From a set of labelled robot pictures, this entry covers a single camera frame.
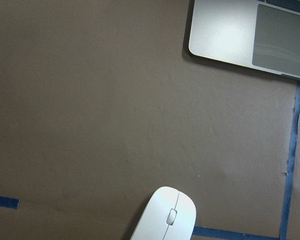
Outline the white computer mouse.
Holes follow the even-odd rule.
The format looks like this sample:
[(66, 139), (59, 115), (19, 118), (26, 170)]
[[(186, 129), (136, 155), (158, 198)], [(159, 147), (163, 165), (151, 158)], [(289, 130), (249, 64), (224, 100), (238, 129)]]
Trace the white computer mouse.
[(196, 222), (196, 206), (183, 192), (158, 188), (147, 203), (132, 240), (189, 240)]

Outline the grey laptop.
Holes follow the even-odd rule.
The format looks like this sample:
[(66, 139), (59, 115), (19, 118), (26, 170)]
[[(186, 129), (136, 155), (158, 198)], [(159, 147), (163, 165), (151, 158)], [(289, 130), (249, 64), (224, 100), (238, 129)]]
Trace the grey laptop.
[(300, 80), (300, 0), (196, 0), (188, 49)]

